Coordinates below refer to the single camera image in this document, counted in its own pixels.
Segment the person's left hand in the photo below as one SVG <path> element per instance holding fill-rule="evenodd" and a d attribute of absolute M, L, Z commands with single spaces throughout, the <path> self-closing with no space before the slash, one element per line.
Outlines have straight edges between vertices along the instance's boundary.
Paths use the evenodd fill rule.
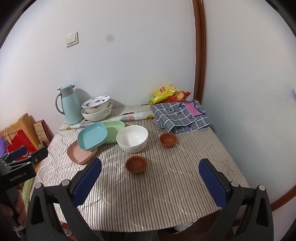
<path fill-rule="evenodd" d="M 17 188 L 18 192 L 17 192 L 17 197 L 16 197 L 14 208 L 11 209 L 9 206 L 6 206 L 5 204 L 3 204 L 1 202 L 1 204 L 0 204 L 1 212 L 5 218 L 10 218 L 10 217 L 13 217 L 14 210 L 15 210 L 16 213 L 18 214 L 18 223 L 25 228 L 26 223 L 27 223 L 27 213 L 26 213 L 25 203 L 24 203 L 24 200 L 23 200 L 22 194 L 21 194 L 21 192 L 23 190 L 23 185 L 18 184 L 16 186 L 16 188 Z"/>

